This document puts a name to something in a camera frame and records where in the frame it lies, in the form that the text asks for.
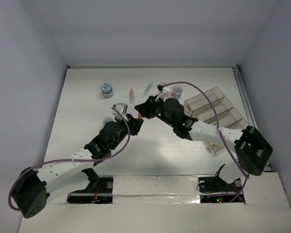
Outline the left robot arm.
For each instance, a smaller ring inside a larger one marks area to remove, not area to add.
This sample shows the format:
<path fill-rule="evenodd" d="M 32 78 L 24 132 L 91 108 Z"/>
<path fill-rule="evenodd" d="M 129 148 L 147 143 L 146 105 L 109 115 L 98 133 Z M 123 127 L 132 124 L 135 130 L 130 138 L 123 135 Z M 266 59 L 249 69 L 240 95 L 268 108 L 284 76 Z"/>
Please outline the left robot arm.
<path fill-rule="evenodd" d="M 80 172 L 86 174 L 81 180 L 82 188 L 94 191 L 99 176 L 93 167 L 120 154 L 130 138 L 139 133 L 143 122 L 130 114 L 119 114 L 115 121 L 106 123 L 92 141 L 69 158 L 46 161 L 24 169 L 9 191 L 9 207 L 21 212 L 24 218 L 31 218 L 55 197 L 61 183 Z"/>

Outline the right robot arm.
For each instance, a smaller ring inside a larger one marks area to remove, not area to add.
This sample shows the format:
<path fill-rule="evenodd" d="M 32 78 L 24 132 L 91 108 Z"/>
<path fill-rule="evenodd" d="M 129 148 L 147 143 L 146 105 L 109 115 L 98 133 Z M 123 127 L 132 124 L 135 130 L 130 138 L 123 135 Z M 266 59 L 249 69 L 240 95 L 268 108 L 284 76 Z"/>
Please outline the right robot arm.
<path fill-rule="evenodd" d="M 273 153 L 272 147 L 257 128 L 247 126 L 240 130 L 207 124 L 186 115 L 177 99 L 163 100 L 150 96 L 146 102 L 134 108 L 144 118 L 160 119 L 182 139 L 225 147 L 232 161 L 222 165 L 215 174 L 213 184 L 218 190 L 227 189 L 238 178 L 260 176 Z"/>

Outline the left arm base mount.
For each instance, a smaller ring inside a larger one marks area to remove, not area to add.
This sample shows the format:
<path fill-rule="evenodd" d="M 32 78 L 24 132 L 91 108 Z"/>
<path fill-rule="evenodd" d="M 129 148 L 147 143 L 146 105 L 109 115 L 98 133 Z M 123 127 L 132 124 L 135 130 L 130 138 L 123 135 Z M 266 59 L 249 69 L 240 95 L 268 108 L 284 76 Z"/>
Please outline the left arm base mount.
<path fill-rule="evenodd" d="M 87 176 L 88 184 L 85 188 L 68 194 L 70 204 L 112 204 L 113 203 L 113 176 L 100 177 L 92 169 L 82 171 Z"/>

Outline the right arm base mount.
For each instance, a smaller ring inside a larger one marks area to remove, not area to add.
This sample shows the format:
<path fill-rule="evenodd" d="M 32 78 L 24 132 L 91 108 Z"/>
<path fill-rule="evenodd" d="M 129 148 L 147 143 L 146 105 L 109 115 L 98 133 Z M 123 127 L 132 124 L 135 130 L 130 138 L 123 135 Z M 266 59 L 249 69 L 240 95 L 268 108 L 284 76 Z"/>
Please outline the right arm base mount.
<path fill-rule="evenodd" d="M 227 183 L 219 177 L 224 166 L 213 176 L 198 177 L 196 189 L 200 193 L 200 203 L 245 203 L 241 179 Z"/>

